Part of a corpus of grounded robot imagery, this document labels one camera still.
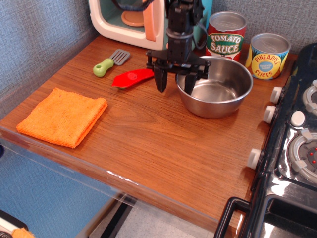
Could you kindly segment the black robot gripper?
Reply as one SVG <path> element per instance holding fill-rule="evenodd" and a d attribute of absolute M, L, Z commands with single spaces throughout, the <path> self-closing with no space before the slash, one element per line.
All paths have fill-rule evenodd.
<path fill-rule="evenodd" d="M 166 89 L 168 72 L 186 75 L 184 91 L 191 95 L 198 78 L 208 77 L 211 63 L 193 52 L 193 31 L 187 34 L 167 31 L 167 35 L 167 49 L 146 52 L 147 68 L 154 72 L 156 87 L 160 92 Z"/>

